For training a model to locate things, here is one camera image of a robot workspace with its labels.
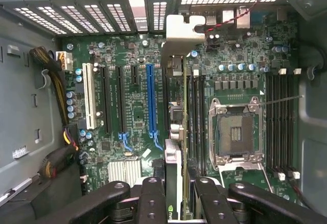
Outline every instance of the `blue pcie slot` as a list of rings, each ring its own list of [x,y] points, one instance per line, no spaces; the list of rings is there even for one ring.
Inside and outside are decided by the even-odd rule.
[[[149,109],[149,137],[153,139],[157,148],[162,150],[158,141],[155,88],[154,88],[154,65],[147,64],[147,88],[148,88],[148,109]]]

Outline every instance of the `white pci slot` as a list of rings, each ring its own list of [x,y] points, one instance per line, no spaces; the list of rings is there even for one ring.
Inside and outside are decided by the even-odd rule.
[[[94,90],[93,65],[90,63],[83,64],[84,75],[84,98],[86,112],[86,128],[95,129],[97,126],[96,120],[96,96]]]

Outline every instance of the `green circuit board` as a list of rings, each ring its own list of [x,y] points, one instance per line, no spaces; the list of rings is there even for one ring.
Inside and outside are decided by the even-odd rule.
[[[260,102],[266,100],[266,74],[260,72],[260,68],[269,67],[270,72],[278,75],[281,68],[297,67],[297,50],[289,47],[289,42],[296,38],[297,22],[296,18],[290,17],[287,22],[276,21],[267,22],[265,14],[258,16],[261,20],[253,20],[251,29],[238,30],[223,28],[215,32],[219,34],[215,45],[208,48],[209,43],[196,46],[197,58],[188,58],[189,69],[192,72],[194,65],[199,65],[199,72],[202,78],[203,89],[203,122],[204,140],[207,135],[207,113],[212,98],[217,97],[222,104],[238,104],[249,102],[251,97],[257,96]],[[268,42],[266,37],[271,36],[273,41]],[[148,45],[144,47],[142,42],[146,40]],[[155,101],[156,101],[156,124],[158,130],[158,141],[161,146],[168,138],[165,130],[164,113],[167,104],[164,104],[164,89],[162,84],[162,69],[160,66],[161,44],[165,41],[161,35],[130,35],[130,36],[88,36],[64,38],[62,41],[63,51],[72,52],[74,59],[74,70],[82,68],[83,63],[100,63],[108,70],[110,88],[110,113],[112,129],[106,133],[102,119],[98,119],[98,127],[93,130],[93,144],[88,144],[88,140],[80,138],[82,152],[87,152],[87,162],[83,167],[88,175],[87,191],[94,191],[108,182],[108,164],[116,161],[140,160],[142,176],[152,174],[151,163],[154,159],[162,158],[163,151],[157,148],[152,138],[149,137],[149,110],[147,105],[147,72],[146,64],[153,64],[155,77]],[[70,51],[67,44],[73,44],[74,48]],[[235,43],[241,45],[235,49]],[[274,53],[272,48],[275,45],[288,46],[288,51]],[[237,71],[234,69],[229,72],[227,69],[219,71],[219,66],[225,68],[233,64],[237,68],[238,64],[243,63],[245,70]],[[251,72],[246,70],[249,64],[254,64],[255,69]],[[116,66],[121,66],[124,70],[124,90],[118,90]],[[132,67],[137,67],[137,84],[132,84]],[[66,75],[67,91],[76,93],[75,73]],[[238,81],[242,82],[244,88],[238,88]],[[228,87],[224,87],[223,82],[228,82]],[[182,95],[183,83],[181,79],[168,78],[168,101],[183,102]],[[124,92],[125,103],[123,109],[126,114],[126,126],[128,130],[128,145],[132,152],[124,147],[124,143],[119,138],[119,112],[118,96],[119,92]],[[97,110],[103,110],[103,89],[101,75],[95,73],[95,94]],[[77,115],[71,119],[72,123],[78,123],[85,117],[84,95],[77,95]],[[192,131],[188,136],[193,140]],[[266,142],[266,127],[263,127],[264,146]],[[195,157],[196,152],[190,149],[191,157]],[[212,168],[208,156],[204,157],[205,174],[219,178],[219,174]],[[259,170],[236,170],[223,173],[225,185],[235,181],[245,180],[262,188],[268,189],[262,171]],[[296,201],[296,196],[286,182],[280,182],[269,174],[269,178],[274,192],[279,196]]]

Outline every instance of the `motherboard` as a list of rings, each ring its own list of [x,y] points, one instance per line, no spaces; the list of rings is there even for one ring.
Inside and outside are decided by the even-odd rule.
[[[74,63],[66,74],[67,109],[79,129],[85,193],[152,175],[165,139],[178,140],[186,85],[187,154],[201,175],[269,190],[262,168],[235,164],[260,163],[272,191],[295,202],[282,173],[296,171],[297,101],[265,102],[296,95],[296,38],[295,15],[277,21],[267,13],[251,16],[249,29],[207,32],[186,58],[186,83],[178,69],[160,65],[163,35],[64,38],[62,50]],[[251,110],[251,103],[263,105]]]

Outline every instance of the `cpu socket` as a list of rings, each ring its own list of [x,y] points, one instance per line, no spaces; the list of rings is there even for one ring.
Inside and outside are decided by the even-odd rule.
[[[236,165],[242,167],[242,162],[243,168],[250,169],[252,163],[261,162],[262,129],[263,114],[258,97],[252,97],[248,104],[230,105],[222,105],[214,98],[208,117],[209,153],[214,169],[230,164],[228,167],[233,170]]]

